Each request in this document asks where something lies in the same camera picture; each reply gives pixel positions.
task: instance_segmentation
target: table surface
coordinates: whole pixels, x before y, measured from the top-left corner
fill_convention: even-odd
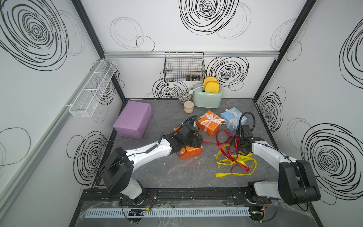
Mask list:
[[[150,103],[153,110],[145,135],[142,140],[117,135],[112,150],[117,147],[122,147],[124,150],[135,149],[153,143],[159,139],[160,134],[173,132],[173,129],[179,127],[188,117],[192,115],[201,116],[208,111],[208,108],[195,106],[193,113],[187,114],[183,111],[183,104],[178,100],[135,101]],[[252,99],[223,99],[219,108],[210,109],[210,111],[220,116],[226,109],[232,107],[236,107],[242,113],[252,112],[256,118],[253,135],[262,137],[272,145]],[[246,116],[248,118],[247,124],[252,126],[252,117],[250,115]],[[220,129],[229,131],[225,125],[222,125]],[[216,142],[215,135],[211,137],[202,130],[200,134],[203,136],[204,141]],[[218,139],[223,142],[227,137],[228,135],[224,132],[220,132]],[[132,178],[139,180],[144,188],[245,187],[251,181],[277,181],[278,179],[278,172],[257,155],[252,156],[257,161],[257,168],[252,175],[216,177],[216,173],[229,173],[230,170],[230,166],[218,168],[216,163],[218,151],[217,145],[204,143],[200,156],[186,160],[180,160],[176,154],[158,158],[136,169],[132,174]],[[235,167],[233,172],[245,173],[240,167]]]

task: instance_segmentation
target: mint green toaster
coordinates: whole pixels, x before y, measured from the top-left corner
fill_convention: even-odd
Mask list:
[[[203,83],[198,83],[194,88],[202,86]],[[194,106],[205,108],[218,108],[221,105],[223,89],[220,88],[219,93],[203,92],[202,88],[197,88],[193,92]]]

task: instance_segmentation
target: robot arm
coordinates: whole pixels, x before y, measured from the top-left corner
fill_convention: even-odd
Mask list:
[[[203,139],[198,135],[196,119],[196,115],[188,118],[176,131],[161,135],[157,142],[144,147],[126,151],[122,147],[116,148],[99,169],[108,193],[115,195],[121,192],[132,199],[134,204],[142,202],[144,189],[138,181],[131,178],[132,172],[152,160],[179,152],[187,146],[201,148]]]
[[[100,167],[100,175],[110,195],[121,192],[139,204],[144,198],[141,184],[131,178],[134,170],[160,157],[168,156],[187,146],[201,147],[202,137],[195,126],[197,116],[187,119],[178,130],[162,135],[157,142],[141,148],[124,151],[116,148]],[[283,199],[288,205],[320,199],[319,188],[310,163],[296,160],[268,145],[260,137],[254,137],[248,125],[237,129],[237,149],[243,154],[250,152],[260,156],[278,172],[278,182],[250,182],[246,196],[250,202],[258,197],[269,196]]]
[[[288,205],[320,199],[319,187],[309,162],[289,157],[262,138],[254,137],[248,125],[242,125],[237,130],[238,150],[260,156],[278,171],[278,182],[258,181],[248,184],[246,195],[250,202],[265,196],[282,199]]]

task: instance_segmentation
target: wire basket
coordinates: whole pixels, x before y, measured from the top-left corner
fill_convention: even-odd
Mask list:
[[[92,117],[116,68],[117,64],[115,60],[101,60],[96,70],[69,108],[69,113],[74,117]]]
[[[165,52],[164,81],[204,81],[203,52]]]

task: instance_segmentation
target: white cable tray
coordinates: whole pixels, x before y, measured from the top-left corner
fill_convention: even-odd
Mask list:
[[[99,62],[96,70],[69,108],[69,112],[74,117],[92,117],[116,68],[115,60],[103,59]]]
[[[142,216],[129,215],[132,208],[123,208],[128,218],[182,218],[182,217],[241,217],[251,216],[248,207],[153,207],[152,211]],[[91,208],[85,218],[123,218],[121,208]]]

